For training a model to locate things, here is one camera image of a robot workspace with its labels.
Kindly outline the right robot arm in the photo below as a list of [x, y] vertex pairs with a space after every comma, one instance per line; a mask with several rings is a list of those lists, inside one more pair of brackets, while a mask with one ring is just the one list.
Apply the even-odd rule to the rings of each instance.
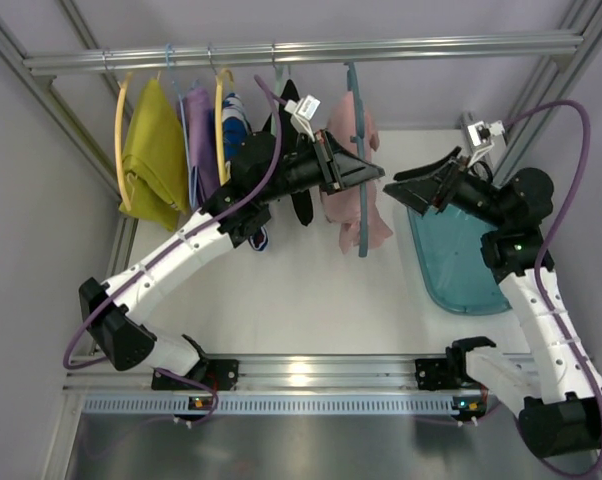
[[490, 390], [515, 416], [535, 457], [602, 453], [602, 376], [570, 320], [540, 229], [553, 211], [551, 178], [524, 168], [496, 187], [472, 174], [469, 158], [454, 149], [396, 174], [383, 190], [420, 215], [454, 206], [492, 227], [481, 238], [482, 259], [519, 321], [537, 375], [517, 367], [494, 341], [472, 337], [446, 349], [452, 378]]

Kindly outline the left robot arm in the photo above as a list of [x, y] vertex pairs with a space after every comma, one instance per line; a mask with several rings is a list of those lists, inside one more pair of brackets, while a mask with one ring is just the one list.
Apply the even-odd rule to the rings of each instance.
[[326, 130], [298, 136], [288, 154], [281, 139], [267, 132], [247, 136], [231, 161], [230, 180], [167, 241], [105, 281], [89, 278], [81, 284], [84, 330], [118, 371], [143, 365], [179, 376], [194, 372], [204, 361], [196, 342], [146, 324], [162, 300], [264, 226], [271, 218], [270, 202], [313, 187], [334, 194], [384, 174]]

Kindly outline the pink trousers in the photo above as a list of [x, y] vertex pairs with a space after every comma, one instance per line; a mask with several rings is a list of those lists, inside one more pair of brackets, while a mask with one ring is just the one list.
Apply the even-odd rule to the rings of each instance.
[[[377, 151], [380, 146], [378, 129], [373, 117], [366, 108], [364, 113], [364, 158], [372, 160], [372, 152]], [[355, 103], [352, 92], [347, 92], [332, 108], [327, 121], [327, 130], [336, 139], [352, 151], [357, 150], [356, 142], [356, 115]], [[369, 249], [376, 249], [393, 235], [393, 231], [382, 219], [376, 205], [377, 184], [366, 183], [367, 202], [367, 234]], [[362, 208], [360, 200], [360, 188], [354, 187], [333, 195], [321, 194], [321, 202], [324, 214], [329, 223], [339, 224], [339, 248], [343, 254], [347, 254], [352, 248], [360, 245]]]

